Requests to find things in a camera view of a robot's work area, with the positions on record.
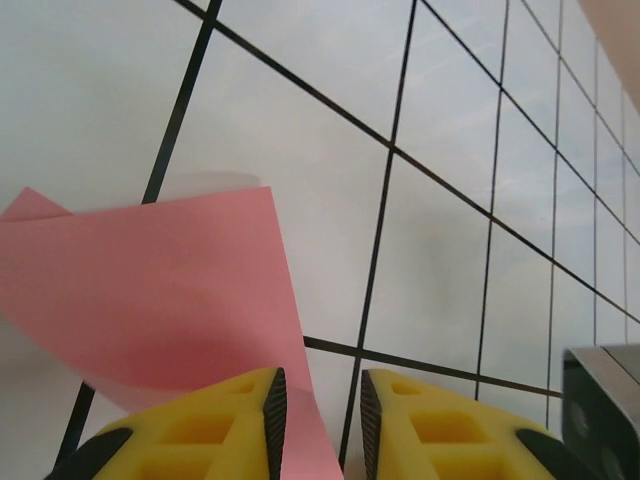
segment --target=black rubber pad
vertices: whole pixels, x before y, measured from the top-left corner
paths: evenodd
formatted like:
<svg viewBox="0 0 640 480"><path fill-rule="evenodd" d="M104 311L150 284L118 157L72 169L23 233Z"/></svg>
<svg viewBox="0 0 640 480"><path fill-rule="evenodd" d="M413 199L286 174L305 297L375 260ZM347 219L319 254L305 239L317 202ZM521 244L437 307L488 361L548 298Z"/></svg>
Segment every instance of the black rubber pad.
<svg viewBox="0 0 640 480"><path fill-rule="evenodd" d="M262 413L264 414L269 479L280 480L284 430L287 424L287 383L282 368L279 368L273 377Z"/></svg>
<svg viewBox="0 0 640 480"><path fill-rule="evenodd" d="M602 480L561 441L526 428L517 430L516 437L556 480Z"/></svg>
<svg viewBox="0 0 640 480"><path fill-rule="evenodd" d="M360 423L367 480L376 480L378 475L378 453L380 449L380 426L382 407L376 387L367 370L362 371L360 382Z"/></svg>
<svg viewBox="0 0 640 480"><path fill-rule="evenodd" d="M56 466L45 480L92 480L132 434L130 428L116 428L96 435Z"/></svg>

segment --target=yellow plastic part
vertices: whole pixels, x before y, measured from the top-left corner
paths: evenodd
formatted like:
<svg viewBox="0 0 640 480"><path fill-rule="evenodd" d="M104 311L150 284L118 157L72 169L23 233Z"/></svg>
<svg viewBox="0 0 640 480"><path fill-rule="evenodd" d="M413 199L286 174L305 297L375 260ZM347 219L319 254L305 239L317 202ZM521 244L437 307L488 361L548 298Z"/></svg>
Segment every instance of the yellow plastic part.
<svg viewBox="0 0 640 480"><path fill-rule="evenodd" d="M263 405L275 368L254 370L104 428L133 434L95 480L268 480Z"/></svg>
<svg viewBox="0 0 640 480"><path fill-rule="evenodd" d="M551 436L543 427L388 370L368 372L382 412L378 480L553 480L514 434Z"/></svg>

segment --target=black line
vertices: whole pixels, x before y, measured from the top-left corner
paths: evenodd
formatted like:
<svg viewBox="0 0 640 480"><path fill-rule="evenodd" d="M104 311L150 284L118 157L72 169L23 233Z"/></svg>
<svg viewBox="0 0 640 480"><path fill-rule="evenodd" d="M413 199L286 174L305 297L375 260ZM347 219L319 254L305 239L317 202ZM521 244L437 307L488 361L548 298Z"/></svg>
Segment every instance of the black line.
<svg viewBox="0 0 640 480"><path fill-rule="evenodd" d="M460 35L456 33L456 31L451 27L451 25L449 25L449 23L444 18L442 18L442 16L438 13L438 11L435 8L433 8L427 0L420 0L420 3L422 3L425 7L427 7L429 12L431 12L431 14L438 20L438 22L445 28L445 30L447 30L449 34L453 38L455 38L456 42L458 42L458 44L462 47L462 49L471 56L471 58L484 71L484 73L486 73L487 76L489 76L489 78L493 81L493 83L500 86L499 79L494 77L493 73L491 73L491 71L484 65L482 60L480 60L478 56L475 53L473 53L473 50L471 50L471 48L464 42L464 40L462 40Z"/></svg>
<svg viewBox="0 0 640 480"><path fill-rule="evenodd" d="M443 375L446 377L460 378L463 380L471 380L474 382L486 383L489 385L497 385L499 387L510 388L512 390L520 390L523 392L531 392L540 395L550 395L555 398L562 398L562 393L555 390L549 390L546 388L527 385L524 383L512 382L509 380L503 380L501 378L490 377L487 375L479 375L475 372L467 372L465 370L443 367L441 365L436 365L433 363L421 362L419 360L414 360L411 358L398 357L396 355L376 352L374 350L359 349L352 345L344 345L341 343L331 342L329 340L322 340L320 338L304 337L304 344L306 347L313 348L314 350L335 353L338 355L344 355L346 357L361 357L362 360L370 360L372 362L394 365L396 367L411 368L412 370L436 373L438 375Z"/></svg>
<svg viewBox="0 0 640 480"><path fill-rule="evenodd" d="M625 161L625 153L624 153L624 145L627 142L626 136L626 120L625 120L625 106L624 106L624 87L622 86L622 82L620 82L620 119L622 125L622 145L623 149L620 152L620 161L622 162L622 223L623 225L627 225L627 168ZM628 286L627 286L627 232L623 232L622 236L622 264L623 264L623 274L624 274L624 309L625 312L629 309L628 302ZM624 342L629 343L629 317L624 316Z"/></svg>
<svg viewBox="0 0 640 480"><path fill-rule="evenodd" d="M629 375L631 377L631 379L636 382L638 385L640 385L640 381L636 378L636 376L634 374L632 374L629 370L627 370L627 367L625 367L623 364L620 363L620 361L618 361L618 359L616 357L614 357L611 352L608 350L608 347L602 347L602 349L607 352L607 355L609 355L611 357L611 359L616 362L618 364L618 366L625 371L625 373L627 375Z"/></svg>
<svg viewBox="0 0 640 480"><path fill-rule="evenodd" d="M633 160L631 160L631 157L624 149L623 149L623 152L624 152L624 155L627 157L627 160L629 160L629 163L631 164L631 168L633 169L633 171L636 172L636 175L640 177L640 170L638 170L638 167L635 166L635 164L633 163Z"/></svg>
<svg viewBox="0 0 640 480"><path fill-rule="evenodd" d="M598 42L594 42L595 103L593 107L593 288L598 290ZM598 339L598 299L593 296L593 344Z"/></svg>
<svg viewBox="0 0 640 480"><path fill-rule="evenodd" d="M625 185L626 182L626 172L627 169L625 167L624 162L624 154L622 158L622 216L625 218L627 216L627 187ZM622 236L622 261L623 261L623 274L624 274L624 341L625 343L629 343L629 316L627 315L627 311L629 310L628 303L628 286L627 286L627 233L623 232Z"/></svg>
<svg viewBox="0 0 640 480"><path fill-rule="evenodd" d="M602 203L602 206L611 214L611 216L614 218L614 220L616 220L616 222L618 222L618 224L622 227L622 229L629 234L629 236L631 238L633 238L633 240L640 245L640 239L638 239L638 237L635 236L635 234L630 231L628 229L628 227L625 225L625 222L623 219L621 219L618 214L616 212L614 212L611 207L609 207L609 205L607 205L607 203L604 201L604 199L600 196L600 195L596 195L596 198L598 200L600 200L600 203Z"/></svg>
<svg viewBox="0 0 640 480"><path fill-rule="evenodd" d="M156 161L153 165L149 182L147 183L147 189L142 197L143 204L155 202L158 199L158 195L160 195L160 188L162 187L164 176L167 173L169 160L171 160L171 154L173 153L173 149L176 145L176 140L180 133L180 127L182 126L184 115L187 112L189 100L191 100L191 94L193 93L193 88L195 87L198 73L200 72L200 67L202 65L202 60L204 59L204 54L207 51L209 39L213 33L213 27L221 5L222 0L212 0L204 21L200 26L198 38L196 39L196 43L193 47L193 52L191 52L191 58L189 59L189 64L187 65L182 85L180 85L180 90L178 91L176 102L173 105L171 117L169 117L167 129L164 132L164 137L162 138L162 143L160 144L160 149L156 156Z"/></svg>
<svg viewBox="0 0 640 480"><path fill-rule="evenodd" d="M436 14L436 17L440 20L440 22L444 22L444 20L441 19L441 17L439 17ZM452 35L454 35L454 37L459 41L462 42L462 40L459 39L459 37L455 34L455 32L453 32L453 30L451 29L451 27L449 27L446 23L443 23L443 26L445 27L445 29L447 29L450 33L452 33ZM359 130L361 130L362 132L366 133L367 135L369 135L371 138L373 138L374 140L376 140L377 142L379 142L381 145L385 146L385 147L390 147L391 143L389 140L387 140L386 138L384 138L384 136L382 136L380 133L378 133L377 131L375 131L373 128L371 128L370 126L368 126L366 123L364 123L362 120L360 120L359 118L357 118L356 116L354 116L352 113L348 112L347 110L345 110L343 107L341 107L340 105L338 105L335 101L333 101L332 99L330 99L329 97L327 97L325 94L323 94L322 92L320 92L319 90L317 90L315 87L313 87L312 85L310 85L308 82L304 81L302 78L300 78L298 75L296 75L295 73L293 73L291 70L287 69L286 67L284 67L283 65L279 64L277 61L275 61L273 58L271 58L269 55L267 55L265 52L263 52L262 50L260 50L259 48L257 48L255 45L251 44L249 41L247 41L246 39L244 39L242 36L240 36L238 33L234 32L233 30L231 30L229 27L227 27L226 25L224 25L223 23L217 21L215 24L215 29L220 32L222 35L224 35L227 39L231 40L233 43L235 43L236 45L238 45L239 47L241 47L242 49L244 49L246 52L248 52L249 54L253 55L255 58L259 59L260 61L262 61L263 63L265 63L266 65L268 65L269 67L271 67L272 69L274 69L275 71L277 71L278 73L280 73L283 77L287 78L289 81L291 81L294 85L298 86L299 88L301 88L302 90L304 90L306 93L308 93L309 95L311 95L312 97L314 97L316 100L320 101L321 103L323 103L326 107L328 107L329 109L331 109L332 111L334 111L336 114L340 115L342 118L344 118L345 120L347 120L349 123L351 123L353 126L357 127ZM486 67L484 67L484 65L480 62L480 60L478 60L477 57L475 57L475 55L473 54L473 52L471 52L469 50L469 47L466 46L465 44L461 44L461 46L464 48L465 51L467 51L467 53L469 53L474 60L476 61L476 63L485 71L485 73L487 75L489 75L491 77L491 79L496 83L497 86L501 87L498 80L496 80L491 73L487 70ZM555 143L549 139L546 134L540 129L540 127L535 123L535 121L531 118L531 116L523 109L523 107L515 100L515 98L513 96L511 96L511 94L505 90L504 88L501 88L501 92L503 95L506 95L511 102L514 104L514 106L518 109L518 111L520 111L520 113L522 115L524 115L524 117L527 119L527 121L531 124L531 126L542 136L542 138L545 139L545 141L549 144L549 146L556 152L559 154L560 158L567 164L567 166L571 169L571 171L578 176L578 178L583 182L583 184L589 189L589 191L591 191L592 193L595 194L595 191L593 189L593 187L582 177L582 175L580 174L580 172L578 172L576 170L576 168L573 166L573 164L571 162L569 162L569 160L567 160L567 158L562 154L562 152L560 152L557 148L557 146L555 145ZM455 187L452 187L448 182L444 181L443 179L441 179L438 175L434 174L433 172L431 172L428 168L424 167L422 164L420 164L420 162L418 162L417 160L415 160L413 157L411 157L410 155L408 155L406 152L401 151L397 145L394 145L392 148L395 149L395 153L397 155L402 156L405 160L409 161L409 163L412 163L414 166L420 168L421 171L423 171L424 173L426 173L427 175L429 175L433 180L435 180L436 182L438 182L440 185L442 185L443 187L445 187L447 190L449 190L451 193L453 193L454 195L456 195L458 198L462 199L463 201L465 201L467 204L469 204L471 207L473 207L474 209L476 209L477 211L483 212L484 215L487 215L486 211L484 210L484 208L480 207L479 205L477 205L473 200L470 200L465 194L459 192ZM618 222L622 225L622 222L618 219L617 215L615 214L615 212L613 212L611 209L609 209L608 206L606 206L606 208L608 210L611 211L612 215L614 216L614 218L616 218L618 220ZM630 232L626 226L623 225L623 228L625 228L625 230L632 236L632 238L638 243L638 245L640 246L640 240L638 240L635 235Z"/></svg>
<svg viewBox="0 0 640 480"><path fill-rule="evenodd" d="M547 30L544 28L544 26L542 25L542 22L540 22L540 19L536 16L536 14L534 13L533 9L529 6L529 0L522 0L522 3L524 4L524 8L527 9L527 11L529 12L529 15L531 15L531 18L533 18L533 21L536 22L536 25L538 26L538 28L540 29L540 31L542 32L542 34L544 35L544 38L547 39L547 42L549 42L549 45L551 46L551 48L553 49L554 52L556 52L558 55L560 54L559 50L560 47L556 47L555 43L553 43L553 40L551 39L551 36L547 33ZM558 23L562 22L562 18L558 18Z"/></svg>
<svg viewBox="0 0 640 480"><path fill-rule="evenodd" d="M498 172L498 153L500 145L500 126L502 113L502 82L504 80L504 67L507 56L507 33L509 29L509 7L510 1L505 2L504 24L502 26L502 52L500 56L500 78L498 91L498 102L496 112L496 131L493 139L493 165L491 171L491 203L489 205L489 226L487 229L487 254L484 264L484 285L482 287L482 309L480 311L480 335L478 336L478 361L476 364L476 373L479 375L482 369L482 349L484 347L484 326L487 315L487 292L489 291L489 264L491 258L491 240L493 238L493 210L496 203L496 175ZM480 393L480 382L476 382L474 398L477 400Z"/></svg>
<svg viewBox="0 0 640 480"><path fill-rule="evenodd" d="M173 0L173 1L176 2L178 5L180 5L181 7L187 9L189 12L193 13L196 17L198 17L201 20L204 20L205 16L207 15L207 13L202 8L200 8L195 3L190 2L189 0Z"/></svg>
<svg viewBox="0 0 640 480"><path fill-rule="evenodd" d="M67 428L62 436L62 443L58 450L58 456L56 457L55 465L68 458L78 448L80 443L80 437L84 430L84 425L87 422L87 416L91 409L91 402L93 401L94 390L86 383L82 382L80 390L76 396L76 402L73 405L71 411L71 417L67 423Z"/></svg>
<svg viewBox="0 0 640 480"><path fill-rule="evenodd" d="M369 267L369 278L367 280L367 289L364 298L364 306L362 308L362 318L360 320L360 329L358 331L357 349L361 351L364 348L364 339L367 331L367 322L369 320L369 310L371 309L371 299L373 296L373 286L375 282L376 267L378 264L378 253L380 251L380 241L382 239L382 227L384 224L384 214L387 206L387 194L389 192L389 182L391 180L391 169L393 166L394 151L392 146L396 143L398 136L398 126L400 124L400 111L402 110L402 96L404 93L404 83L407 74L407 66L409 65L409 52L411 50L411 37L413 36L413 25L416 16L417 0L411 2L411 10L409 13L409 23L407 26L407 36L404 43L404 53L402 56L402 66L400 68L400 78L398 81L398 92L396 95L395 110L393 113L393 127L391 129L391 141L389 151L387 152L387 165L384 172L384 182L382 185L382 194L380 196L380 209L378 212L378 223L376 225L376 233L373 241L373 251L371 253L371 265ZM351 384L349 386L349 397L347 400L347 410L345 412L344 426L342 428L342 439L340 441L340 451L338 454L338 463L344 469L344 462L347 457L347 447L349 443L349 432L351 429L351 419L353 418L353 409L356 401L356 390L358 387L358 377L360 374L360 365L362 357L356 355L353 362L353 372L351 375Z"/></svg>
<svg viewBox="0 0 640 480"><path fill-rule="evenodd" d="M189 11L194 10L189 7L187 1L177 1L180 5L187 8ZM191 58L184 74L180 90L173 106L173 111L169 117L169 122L164 133L164 137L160 144L158 155L156 156L153 169L147 183L147 188L144 192L142 203L153 203L158 199L160 194L160 188L162 187L162 181L164 180L167 167L169 166L169 160L175 146L175 142L182 126L182 121L189 105L191 94L196 83L202 60L209 44L211 33L213 32L213 25L220 11L222 0L212 0L209 4L209 8L205 15L205 19L200 26L198 37L193 46L191 52ZM56 463L68 455L70 455L77 447L80 440L80 435L84 428L84 424L91 408L93 401L94 390L84 382L80 386L80 391L76 397L76 403L71 414L71 418L67 424L67 429L62 438L62 444L58 452L58 458Z"/></svg>
<svg viewBox="0 0 640 480"><path fill-rule="evenodd" d="M326 107L330 108L335 113L340 115L342 118L344 118L345 120L349 121L352 125L358 127L361 131L363 131L364 133L369 135L371 138L377 140L379 143L381 143L382 145L384 145L386 147L389 147L391 145L390 142L386 138L384 138L382 135L380 135L378 132L376 132L369 125L367 125L362 120L360 120L359 118L357 118L354 115L352 115L351 113L349 113L347 110L342 108L340 105L338 105L336 102L331 100L325 94L323 94L322 92L317 90L315 87L313 87L309 83L305 82L302 78L300 78L298 75L293 73L291 70L289 70L288 68L280 65L278 62L276 62L269 55L264 53L262 50L260 50L255 45L249 43L247 40L242 38L240 35L238 35L236 32L231 30L229 27L227 27L223 23L221 23L219 21L215 22L215 29L218 32L220 32L222 35L227 37L229 40L231 40L233 43L235 43L236 45L238 45L239 47L243 48L245 51L247 51L248 53L253 55L255 58L257 58L258 60L262 61L263 63L265 63L269 67L271 67L273 70L275 70L280 75L285 77L291 83L293 83L294 85L300 87L302 90L307 92L309 95L314 97L316 100L319 100L320 102L322 102Z"/></svg>
<svg viewBox="0 0 640 480"><path fill-rule="evenodd" d="M572 270L570 270L569 268L567 268L566 266L564 266L562 263L558 262L556 259L552 258L548 253L546 253L545 251L541 250L537 245L533 244L530 240L528 240L527 238L523 237L520 233L518 233L517 231L515 231L513 228L511 228L509 225L507 225L506 223L504 223L502 220L500 220L497 217L492 217L491 214L485 210L483 207L481 207L480 205L478 205L477 203L475 203L473 200L471 200L469 197L467 197L465 194L461 193L460 191L456 190L455 187L451 186L449 183L447 183L446 181L444 181L442 178L440 178L438 175L436 175L435 173L433 173L431 170L429 170L427 167L425 167L424 165L422 165L421 163L419 163L417 160L415 160L414 158L412 158L408 153L406 153L405 151L401 150L400 148L398 148L397 146L393 147L395 153L402 157L403 159L405 159L408 163L410 163L411 165L413 165L414 167L416 167L418 170L420 170L422 173L424 173L425 175L427 175L429 178L431 178L432 180L434 180L436 183L438 183L439 185L441 185L442 187L444 187L445 189L447 189L449 192L451 192L452 194L454 194L456 197L458 197L459 199L461 199L462 201L464 201L467 205L469 205L470 207L472 207L474 210L476 210L477 212L479 212L480 214L484 215L487 218L493 218L493 222L497 225L500 225L504 230L506 230L510 235L516 237L518 240L520 240L522 243L524 243L525 245L527 245L531 250L534 250L538 255L541 255L542 257L546 258L548 261L550 261L551 263L553 263L553 265L555 265L557 268L559 268L560 270L562 270L564 273L566 273L567 275L569 275L571 278L573 278L575 281L577 281L578 283L580 283L582 286L584 286L585 288L587 288L588 290L590 290L591 292L594 292L595 294L597 294L599 297L601 297L603 300L605 300L607 303L609 303L611 306L615 307L616 309L620 310L621 312L624 312L624 309L622 307L620 307L617 303L615 303L613 300L611 300L609 297L607 297L606 295L604 295L602 292L598 292L596 291L596 289L594 288L593 285L591 285L590 283L587 283L585 280L583 280L581 277L579 277L577 274L575 274ZM631 313L627 314L636 322L636 323L640 323L640 319L638 319L637 317L635 317L634 315L632 315Z"/></svg>
<svg viewBox="0 0 640 480"><path fill-rule="evenodd" d="M564 2L561 0L558 12L558 63L556 67L556 128L555 143L558 144L560 138L560 72L562 71L562 61L560 52L562 51L562 23L564 20ZM553 209L551 221L551 258L556 258L556 222L558 212L558 153L553 156ZM553 352L553 310L555 292L555 265L551 265L551 293L549 295L549 331L547 340L547 390L551 388L551 355ZM549 428L549 396L546 399L545 407L545 427Z"/></svg>

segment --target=pink sheet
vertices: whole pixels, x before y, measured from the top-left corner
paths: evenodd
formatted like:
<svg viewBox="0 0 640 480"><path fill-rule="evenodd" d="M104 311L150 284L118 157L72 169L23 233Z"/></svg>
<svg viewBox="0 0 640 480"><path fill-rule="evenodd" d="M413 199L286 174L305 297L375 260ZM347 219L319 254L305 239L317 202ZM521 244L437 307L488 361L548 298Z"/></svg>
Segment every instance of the pink sheet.
<svg viewBox="0 0 640 480"><path fill-rule="evenodd" d="M0 222L0 310L131 411L282 366L282 478L342 478L268 188L77 216L26 189Z"/></svg>

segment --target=cutout hole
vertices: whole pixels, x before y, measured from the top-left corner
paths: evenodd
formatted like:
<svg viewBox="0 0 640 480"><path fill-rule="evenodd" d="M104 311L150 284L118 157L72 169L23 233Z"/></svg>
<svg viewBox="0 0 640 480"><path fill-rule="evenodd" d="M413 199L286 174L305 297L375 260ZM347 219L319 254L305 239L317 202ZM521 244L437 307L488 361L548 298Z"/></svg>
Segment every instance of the cutout hole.
<svg viewBox="0 0 640 480"><path fill-rule="evenodd" d="M392 383L391 390L398 395L419 395L420 390L405 385L404 383Z"/></svg>
<svg viewBox="0 0 640 480"><path fill-rule="evenodd" d="M232 415L193 415L174 423L160 443L220 445L232 424Z"/></svg>
<svg viewBox="0 0 640 480"><path fill-rule="evenodd" d="M422 443L483 443L487 437L472 417L461 412L417 413L411 423Z"/></svg>
<svg viewBox="0 0 640 480"><path fill-rule="evenodd" d="M503 458L494 455L473 455L463 457L450 455L432 458L440 480L516 480L522 478Z"/></svg>

